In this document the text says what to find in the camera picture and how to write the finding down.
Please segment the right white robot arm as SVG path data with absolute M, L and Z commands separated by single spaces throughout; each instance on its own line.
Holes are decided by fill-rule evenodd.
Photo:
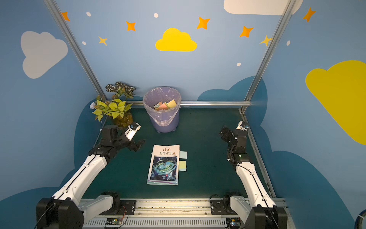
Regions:
M 228 144 L 227 161 L 243 183 L 249 201 L 240 195 L 227 195 L 226 210 L 236 213 L 244 229 L 286 229 L 288 216 L 270 198 L 257 175 L 254 163 L 246 152 L 247 129 L 223 127 L 220 137 Z

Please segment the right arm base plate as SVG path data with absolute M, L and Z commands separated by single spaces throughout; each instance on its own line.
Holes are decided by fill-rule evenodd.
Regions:
M 212 215 L 236 215 L 221 199 L 211 199 L 209 203 Z

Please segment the green sticky note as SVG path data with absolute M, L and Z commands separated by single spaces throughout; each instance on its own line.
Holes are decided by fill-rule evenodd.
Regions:
M 184 161 L 184 160 L 179 161 L 179 171 L 184 171 L 184 172 L 187 171 L 186 161 Z

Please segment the magazine book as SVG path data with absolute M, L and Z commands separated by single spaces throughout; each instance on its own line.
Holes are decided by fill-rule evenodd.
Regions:
M 180 145 L 154 145 L 147 178 L 148 185 L 178 185 Z

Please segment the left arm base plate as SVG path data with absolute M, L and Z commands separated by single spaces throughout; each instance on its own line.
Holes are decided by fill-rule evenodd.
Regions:
M 119 204 L 113 203 L 112 208 L 100 213 L 101 215 L 134 215 L 136 209 L 136 200 L 120 199 Z

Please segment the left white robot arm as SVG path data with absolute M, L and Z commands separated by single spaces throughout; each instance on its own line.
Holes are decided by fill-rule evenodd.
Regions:
M 133 122 L 119 134 L 118 126 L 105 126 L 101 130 L 101 141 L 89 151 L 85 162 L 70 180 L 52 197 L 42 198 L 38 202 L 35 228 L 81 229 L 84 223 L 102 213 L 121 213 L 120 197 L 115 192 L 105 192 L 86 204 L 81 204 L 80 201 L 97 175 L 121 149 L 128 148 L 136 152 L 141 148 L 145 140 L 133 140 L 140 128 L 141 125 Z

